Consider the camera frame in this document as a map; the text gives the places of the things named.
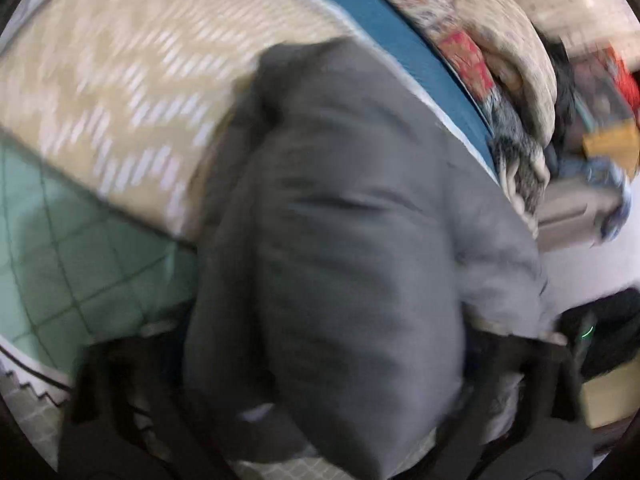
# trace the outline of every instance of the red fabric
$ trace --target red fabric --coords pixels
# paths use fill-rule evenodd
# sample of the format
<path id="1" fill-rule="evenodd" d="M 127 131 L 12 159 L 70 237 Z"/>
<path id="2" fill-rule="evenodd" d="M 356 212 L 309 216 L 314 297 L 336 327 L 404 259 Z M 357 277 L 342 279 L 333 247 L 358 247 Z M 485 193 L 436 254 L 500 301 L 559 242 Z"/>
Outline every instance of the red fabric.
<path id="1" fill-rule="evenodd" d="M 625 62 L 618 57 L 612 46 L 598 52 L 598 59 L 607 69 L 613 81 L 616 83 L 618 91 L 629 103 L 634 115 L 640 108 L 640 89 L 634 77 L 626 69 Z"/>
<path id="2" fill-rule="evenodd" d="M 495 83 L 474 40 L 464 30 L 456 30 L 439 40 L 438 48 L 474 98 L 478 102 L 484 101 Z"/>

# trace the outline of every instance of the pile of clothes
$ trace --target pile of clothes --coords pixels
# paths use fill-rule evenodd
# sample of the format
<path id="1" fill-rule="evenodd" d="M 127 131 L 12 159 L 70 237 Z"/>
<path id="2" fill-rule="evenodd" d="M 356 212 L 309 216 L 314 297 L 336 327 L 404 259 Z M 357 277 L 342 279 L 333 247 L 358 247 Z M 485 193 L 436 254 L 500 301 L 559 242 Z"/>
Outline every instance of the pile of clothes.
<path id="1" fill-rule="evenodd" d="M 388 1 L 439 49 L 478 104 L 494 134 L 490 148 L 500 186 L 536 235 L 536 209 L 550 178 L 559 174 L 558 153 L 576 115 L 574 70 L 562 42 L 537 30 L 514 0 Z M 618 74 L 612 76 L 636 110 L 638 86 L 614 60 L 607 59 Z M 565 167 L 564 173 L 578 171 L 575 164 Z M 611 239 L 619 227 L 603 238 Z"/>

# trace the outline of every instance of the gray cushion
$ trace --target gray cushion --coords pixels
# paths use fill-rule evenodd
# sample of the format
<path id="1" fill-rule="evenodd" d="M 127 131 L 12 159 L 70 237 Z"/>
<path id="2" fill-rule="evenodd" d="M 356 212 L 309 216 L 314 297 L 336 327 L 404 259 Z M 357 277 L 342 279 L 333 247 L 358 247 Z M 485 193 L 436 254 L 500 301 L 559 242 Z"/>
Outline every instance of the gray cushion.
<path id="1" fill-rule="evenodd" d="M 542 326 L 526 226 L 354 41 L 264 54 L 207 186 L 184 379 L 230 458 L 387 478 L 457 393 L 461 304 Z"/>

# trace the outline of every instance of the gray pillow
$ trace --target gray pillow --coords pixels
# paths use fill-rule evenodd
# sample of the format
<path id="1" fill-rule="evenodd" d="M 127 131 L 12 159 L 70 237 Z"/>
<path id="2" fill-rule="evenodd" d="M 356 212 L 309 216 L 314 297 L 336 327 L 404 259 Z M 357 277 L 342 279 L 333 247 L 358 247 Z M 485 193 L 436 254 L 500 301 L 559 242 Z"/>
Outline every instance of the gray pillow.
<path id="1" fill-rule="evenodd" d="M 323 456 L 388 478 L 460 382 L 443 132 L 351 41 L 276 47 L 262 63 L 258 92 L 277 118 L 257 181 L 268 362 Z"/>
<path id="2" fill-rule="evenodd" d="M 212 152 L 184 383 L 226 457 L 388 478 L 458 391 L 462 303 L 540 330 L 526 226 L 356 42 L 268 50 Z"/>

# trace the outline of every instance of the blue blanket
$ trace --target blue blanket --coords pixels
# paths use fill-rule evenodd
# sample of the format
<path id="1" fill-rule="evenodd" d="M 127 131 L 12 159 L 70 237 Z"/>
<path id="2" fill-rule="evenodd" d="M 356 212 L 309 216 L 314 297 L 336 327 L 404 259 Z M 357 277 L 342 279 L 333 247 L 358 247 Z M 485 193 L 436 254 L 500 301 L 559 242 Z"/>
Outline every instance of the blue blanket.
<path id="1" fill-rule="evenodd" d="M 487 142 L 491 132 L 470 98 L 431 47 L 385 0 L 333 0 L 429 93 L 495 171 Z"/>

